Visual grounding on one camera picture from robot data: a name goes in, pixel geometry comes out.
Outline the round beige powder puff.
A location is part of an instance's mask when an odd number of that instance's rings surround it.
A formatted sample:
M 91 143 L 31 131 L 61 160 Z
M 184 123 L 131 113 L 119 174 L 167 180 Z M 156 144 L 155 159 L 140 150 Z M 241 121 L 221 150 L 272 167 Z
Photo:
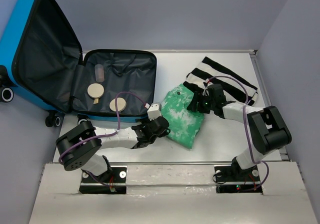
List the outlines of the round beige powder puff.
M 99 99 L 104 94 L 104 87 L 99 83 L 90 84 L 87 88 L 87 93 L 89 97 L 93 99 Z
M 109 103 L 109 108 L 111 111 L 116 112 L 116 107 L 118 108 L 118 112 L 122 112 L 123 110 L 125 110 L 127 106 L 127 102 L 125 99 L 118 97 L 117 99 L 113 99 L 110 103 Z

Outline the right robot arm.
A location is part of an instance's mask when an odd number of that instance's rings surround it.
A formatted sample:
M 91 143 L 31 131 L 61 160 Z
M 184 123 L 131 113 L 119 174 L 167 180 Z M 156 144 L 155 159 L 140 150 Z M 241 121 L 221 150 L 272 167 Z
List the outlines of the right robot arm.
M 203 92 L 196 92 L 187 110 L 204 114 L 213 112 L 222 119 L 244 125 L 247 149 L 233 158 L 230 167 L 217 172 L 212 178 L 214 181 L 228 177 L 242 180 L 268 154 L 292 142 L 292 135 L 277 107 L 254 108 L 228 101 L 220 84 L 212 84 Z

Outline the blue hard-shell suitcase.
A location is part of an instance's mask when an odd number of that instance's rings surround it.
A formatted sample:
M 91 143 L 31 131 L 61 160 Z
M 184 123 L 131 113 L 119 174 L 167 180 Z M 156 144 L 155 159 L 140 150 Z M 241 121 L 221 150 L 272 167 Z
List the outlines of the blue hard-shell suitcase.
M 55 0 L 17 0 L 0 39 L 0 100 L 15 96 L 48 112 L 45 124 L 76 113 L 101 121 L 137 122 L 154 100 L 157 58 L 144 50 L 95 49 L 83 52 L 71 24 Z M 98 83 L 95 65 L 104 68 L 104 94 L 98 104 L 87 88 Z M 109 104 L 126 100 L 122 112 Z

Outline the clear small plastic bottle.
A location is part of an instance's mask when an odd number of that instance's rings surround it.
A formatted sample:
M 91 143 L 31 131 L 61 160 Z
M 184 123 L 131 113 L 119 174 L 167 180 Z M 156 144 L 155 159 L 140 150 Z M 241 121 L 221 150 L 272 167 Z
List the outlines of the clear small plastic bottle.
M 104 73 L 104 66 L 102 64 L 97 64 L 94 66 L 95 72 L 95 80 L 98 83 L 104 82 L 105 73 Z

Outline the green tie-dye pants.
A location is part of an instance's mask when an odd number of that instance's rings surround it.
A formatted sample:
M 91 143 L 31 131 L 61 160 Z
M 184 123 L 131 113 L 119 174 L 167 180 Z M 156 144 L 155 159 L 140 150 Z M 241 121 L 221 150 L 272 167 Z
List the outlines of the green tie-dye pants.
M 181 146 L 192 149 L 196 135 L 204 121 L 204 114 L 187 110 L 194 94 L 183 84 L 167 93 L 161 102 L 161 113 L 169 122 L 168 138 Z

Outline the black white striped sweater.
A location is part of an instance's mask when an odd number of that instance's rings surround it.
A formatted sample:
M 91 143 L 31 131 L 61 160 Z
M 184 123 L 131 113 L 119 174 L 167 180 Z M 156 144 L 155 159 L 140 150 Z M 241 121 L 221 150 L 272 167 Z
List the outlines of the black white striped sweater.
M 194 93 L 204 92 L 208 80 L 222 86 L 227 100 L 242 103 L 248 100 L 253 106 L 259 97 L 256 86 L 207 56 L 187 75 L 183 85 Z

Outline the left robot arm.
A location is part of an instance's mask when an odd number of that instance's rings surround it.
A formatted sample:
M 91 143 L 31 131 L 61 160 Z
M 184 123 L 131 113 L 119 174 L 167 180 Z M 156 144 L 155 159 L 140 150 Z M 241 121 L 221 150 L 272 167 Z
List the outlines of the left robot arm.
M 100 149 L 140 149 L 170 133 L 169 122 L 160 116 L 124 129 L 106 129 L 84 121 L 56 140 L 65 171 L 82 170 L 97 183 L 107 185 L 113 178 L 112 167 Z

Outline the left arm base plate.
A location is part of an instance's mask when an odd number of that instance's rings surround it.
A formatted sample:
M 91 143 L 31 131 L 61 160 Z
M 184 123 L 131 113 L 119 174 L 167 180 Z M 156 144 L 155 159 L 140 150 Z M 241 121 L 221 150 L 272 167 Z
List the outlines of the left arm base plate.
M 111 174 L 94 176 L 88 171 L 82 172 L 79 185 L 81 194 L 125 195 L 127 193 L 127 166 L 111 166 Z

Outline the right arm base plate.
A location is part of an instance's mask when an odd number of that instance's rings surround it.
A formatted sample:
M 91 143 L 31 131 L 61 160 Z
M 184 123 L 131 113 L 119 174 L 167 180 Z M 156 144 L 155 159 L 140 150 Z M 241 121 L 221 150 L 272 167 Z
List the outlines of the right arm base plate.
M 233 174 L 231 166 L 215 166 L 212 176 L 217 194 L 263 193 L 257 166 Z

